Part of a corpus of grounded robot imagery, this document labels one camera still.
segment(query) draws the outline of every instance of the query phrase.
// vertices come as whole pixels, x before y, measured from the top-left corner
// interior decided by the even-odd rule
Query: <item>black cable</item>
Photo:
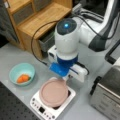
[[[80,14],[84,14],[84,13],[87,13],[87,14],[89,13],[89,14],[91,14],[91,15],[95,15],[96,17],[99,17],[99,18],[103,19],[103,17],[102,17],[102,16],[97,15],[97,14],[92,13],[92,12],[89,12],[89,11],[82,11],[82,12],[80,12]]]
[[[43,63],[45,66],[47,66],[47,67],[49,67],[48,63],[43,62],[42,60],[38,59],[37,56],[35,55],[34,50],[33,50],[33,40],[34,40],[34,37],[35,37],[36,33],[37,33],[41,28],[43,28],[44,26],[46,26],[46,25],[48,25],[48,24],[55,23],[55,22],[58,22],[58,21],[59,21],[59,20],[51,21],[51,22],[48,22],[48,23],[42,25],[41,27],[39,27],[39,28],[35,31],[35,33],[34,33],[33,36],[32,36],[32,39],[31,39],[31,50],[32,50],[32,53],[33,53],[34,57],[35,57],[38,61],[40,61],[41,63]]]
[[[115,28],[114,28],[113,34],[112,34],[110,37],[104,37],[104,36],[100,35],[99,33],[97,33],[97,32],[86,22],[86,20],[85,20],[84,18],[82,18],[82,17],[80,17],[80,16],[78,16],[78,15],[76,15],[76,14],[74,14],[74,15],[75,15],[76,17],[80,18],[83,22],[85,22],[86,25],[87,25],[96,35],[98,35],[98,36],[99,36],[100,38],[102,38],[103,40],[111,39],[111,38],[115,35],[115,32],[116,32],[116,30],[117,30],[117,26],[118,26],[118,23],[119,23],[119,19],[120,19],[120,12],[119,12],[119,13],[118,13],[117,23],[116,23],[116,26],[115,26]]]

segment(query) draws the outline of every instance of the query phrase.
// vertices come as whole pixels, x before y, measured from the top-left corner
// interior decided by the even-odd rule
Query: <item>table surface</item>
[[[112,45],[103,52],[94,52],[82,44],[79,45],[79,62],[89,69],[90,74],[83,84],[76,79],[67,81],[68,86],[76,91],[76,96],[57,120],[109,120],[90,105],[91,96],[89,92],[95,78],[103,76],[110,69],[111,64],[104,57],[119,38],[119,36],[115,36]],[[10,82],[9,72],[13,66],[25,62],[34,66],[36,71],[34,80],[27,86],[16,86]],[[27,51],[22,51],[10,43],[0,49],[0,81],[33,112],[34,110],[30,106],[30,99],[43,83],[51,77],[59,76],[37,61]]]

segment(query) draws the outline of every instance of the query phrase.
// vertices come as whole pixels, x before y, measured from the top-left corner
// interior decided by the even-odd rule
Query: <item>orange toy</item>
[[[30,76],[27,74],[22,74],[20,77],[17,79],[17,83],[23,83],[27,82],[30,79]]]

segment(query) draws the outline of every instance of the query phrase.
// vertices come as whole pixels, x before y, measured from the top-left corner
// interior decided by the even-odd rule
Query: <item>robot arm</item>
[[[105,50],[111,42],[107,38],[118,15],[118,8],[119,0],[109,0],[102,23],[86,19],[97,34],[79,16],[58,22],[55,28],[55,45],[48,51],[50,61],[55,63],[50,69],[60,76],[64,75],[62,77],[71,75],[84,82],[88,70],[77,64],[79,41],[94,51]]]

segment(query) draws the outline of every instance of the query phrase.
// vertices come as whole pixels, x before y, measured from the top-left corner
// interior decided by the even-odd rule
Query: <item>small bowl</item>
[[[27,82],[17,83],[18,77],[20,77],[22,74],[29,75],[30,79]],[[9,78],[12,83],[19,85],[19,86],[25,86],[32,82],[34,75],[35,75],[35,69],[31,64],[20,63],[11,69],[9,73]]]

